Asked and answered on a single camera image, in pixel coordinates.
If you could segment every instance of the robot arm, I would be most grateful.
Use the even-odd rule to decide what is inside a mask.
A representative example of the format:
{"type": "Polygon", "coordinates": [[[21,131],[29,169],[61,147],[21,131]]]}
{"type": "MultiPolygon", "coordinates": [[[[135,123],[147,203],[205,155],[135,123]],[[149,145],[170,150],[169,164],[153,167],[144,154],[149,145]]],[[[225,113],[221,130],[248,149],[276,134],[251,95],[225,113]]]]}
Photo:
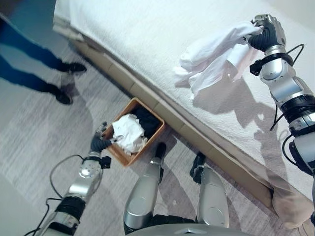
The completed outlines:
{"type": "MultiPolygon", "coordinates": [[[[284,30],[275,17],[257,15],[252,23],[263,28],[262,34],[251,36],[248,42],[262,50],[265,57],[250,66],[254,75],[265,83],[277,107],[289,123],[295,137],[289,149],[296,166],[315,176],[315,97],[305,82],[296,76],[294,62],[285,51],[284,30]]],[[[313,184],[315,202],[315,184],[313,184]]]]}
{"type": "Polygon", "coordinates": [[[101,134],[105,126],[103,123],[96,131],[89,156],[82,161],[76,180],[36,236],[74,235],[83,211],[101,181],[102,169],[110,167],[111,158],[101,158],[101,151],[121,138],[103,140],[101,134]]]}

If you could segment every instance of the person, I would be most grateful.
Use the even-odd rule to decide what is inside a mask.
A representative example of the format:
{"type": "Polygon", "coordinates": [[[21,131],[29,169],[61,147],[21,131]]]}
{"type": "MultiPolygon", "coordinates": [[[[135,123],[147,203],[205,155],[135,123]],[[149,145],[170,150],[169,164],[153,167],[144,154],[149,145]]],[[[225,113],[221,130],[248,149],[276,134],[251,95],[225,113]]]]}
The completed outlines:
{"type": "MultiPolygon", "coordinates": [[[[15,47],[28,56],[41,61],[46,66],[65,73],[83,73],[86,67],[80,63],[63,62],[48,49],[31,42],[24,37],[12,24],[0,13],[0,43],[15,47]]],[[[62,104],[72,104],[72,98],[54,84],[47,83],[34,74],[13,68],[0,54],[0,77],[13,84],[28,87],[30,89],[47,92],[55,96],[62,104]]]]}

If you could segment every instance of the bed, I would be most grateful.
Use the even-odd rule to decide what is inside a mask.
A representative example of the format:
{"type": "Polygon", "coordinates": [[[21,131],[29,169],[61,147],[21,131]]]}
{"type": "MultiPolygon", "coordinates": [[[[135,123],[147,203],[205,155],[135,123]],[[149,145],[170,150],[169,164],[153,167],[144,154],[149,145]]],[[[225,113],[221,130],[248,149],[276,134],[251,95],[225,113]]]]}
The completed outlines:
{"type": "Polygon", "coordinates": [[[198,103],[175,85],[173,67],[195,40],[269,13],[281,21],[287,49],[306,45],[294,67],[314,91],[314,9],[307,1],[57,0],[54,30],[295,228],[313,211],[313,178],[282,155],[286,121],[269,131],[268,88],[246,71],[209,87],[198,103]]]}

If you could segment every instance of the black shoe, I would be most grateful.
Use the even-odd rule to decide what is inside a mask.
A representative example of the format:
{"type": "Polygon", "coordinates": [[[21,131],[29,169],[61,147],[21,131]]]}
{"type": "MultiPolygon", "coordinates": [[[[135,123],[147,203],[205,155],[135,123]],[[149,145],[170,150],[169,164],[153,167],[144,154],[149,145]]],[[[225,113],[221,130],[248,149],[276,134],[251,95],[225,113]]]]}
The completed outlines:
{"type": "Polygon", "coordinates": [[[190,176],[192,177],[193,181],[196,183],[201,183],[201,174],[203,172],[203,168],[198,168],[199,165],[204,165],[206,160],[206,156],[199,152],[193,161],[192,168],[189,172],[190,176]]]}
{"type": "Polygon", "coordinates": [[[84,73],[87,71],[86,67],[80,63],[66,63],[69,66],[68,73],[84,73]]]}
{"type": "Polygon", "coordinates": [[[165,143],[159,143],[156,150],[155,157],[162,159],[166,153],[166,144],[165,143]]]}
{"type": "Polygon", "coordinates": [[[62,91],[56,94],[56,100],[64,105],[71,105],[73,102],[72,98],[62,91]]]}

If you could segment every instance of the robot leg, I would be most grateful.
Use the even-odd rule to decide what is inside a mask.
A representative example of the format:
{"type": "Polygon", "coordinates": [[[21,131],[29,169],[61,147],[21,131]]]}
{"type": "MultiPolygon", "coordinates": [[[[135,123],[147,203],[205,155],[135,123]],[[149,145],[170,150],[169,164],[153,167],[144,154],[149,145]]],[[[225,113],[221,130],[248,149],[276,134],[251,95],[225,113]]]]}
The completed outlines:
{"type": "Polygon", "coordinates": [[[197,222],[228,228],[229,215],[225,188],[219,176],[204,166],[205,156],[199,153],[193,163],[190,175],[200,184],[197,222]]]}
{"type": "Polygon", "coordinates": [[[160,143],[155,157],[151,159],[145,174],[138,179],[127,200],[124,213],[126,234],[146,227],[153,216],[158,185],[163,173],[161,164],[165,150],[166,145],[160,143]]]}

